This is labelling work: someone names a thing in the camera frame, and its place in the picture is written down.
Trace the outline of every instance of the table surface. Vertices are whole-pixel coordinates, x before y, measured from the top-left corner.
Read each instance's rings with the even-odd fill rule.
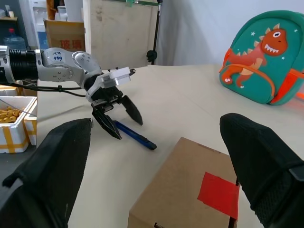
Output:
[[[283,106],[255,103],[224,88],[219,82],[219,69],[217,65],[147,66],[137,69],[131,82],[119,86],[140,110],[144,125],[132,121],[122,105],[115,105],[108,115],[147,137],[158,148],[149,151],[124,133],[119,141],[95,121],[70,227],[126,228],[129,209],[180,137],[228,153],[219,131],[219,119],[227,113],[239,113],[271,127],[304,158],[304,105],[295,100]],[[57,86],[52,82],[39,85]],[[62,86],[75,83],[65,82]],[[90,117],[91,112],[84,98],[39,92],[38,143],[54,127]],[[259,227],[263,226],[241,191],[238,228]]]

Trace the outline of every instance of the green backpack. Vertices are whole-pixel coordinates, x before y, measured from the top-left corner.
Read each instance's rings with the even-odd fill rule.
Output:
[[[262,13],[242,27],[219,78],[223,86],[253,101],[282,105],[300,90],[303,72],[304,15],[278,10]]]

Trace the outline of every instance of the robotic arm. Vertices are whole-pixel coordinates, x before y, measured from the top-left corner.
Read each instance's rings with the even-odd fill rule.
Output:
[[[143,124],[136,106],[116,87],[130,81],[134,73],[134,69],[126,67],[104,74],[97,60],[83,51],[69,52],[57,47],[22,51],[0,46],[0,84],[25,79],[58,83],[74,81],[86,90],[85,97],[91,103],[94,118],[117,139],[121,136],[115,123],[105,115],[114,108],[114,104],[122,104],[133,120]]]

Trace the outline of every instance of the cardboard carton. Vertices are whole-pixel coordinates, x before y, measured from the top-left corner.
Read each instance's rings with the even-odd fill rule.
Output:
[[[236,181],[228,155],[181,138],[130,210],[128,228],[233,228]]]
[[[44,20],[50,48],[68,51],[85,51],[85,26],[83,22]]]

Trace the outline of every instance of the orange dinosaur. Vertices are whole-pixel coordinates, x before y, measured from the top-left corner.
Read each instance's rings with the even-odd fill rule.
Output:
[[[280,24],[274,26],[271,31],[267,28],[265,35],[259,37],[261,42],[254,42],[254,49],[248,49],[247,53],[244,51],[243,55],[239,53],[234,54],[231,52],[226,54],[226,61],[231,64],[240,64],[248,66],[254,70],[258,70],[261,65],[266,65],[267,61],[264,54],[269,56],[279,56],[287,50],[286,32],[280,28]],[[232,84],[231,76],[239,73],[236,84],[240,88],[244,88],[243,82],[248,80],[253,74],[252,71],[245,69],[241,66],[228,66],[227,70],[222,75],[222,80],[226,84]]]

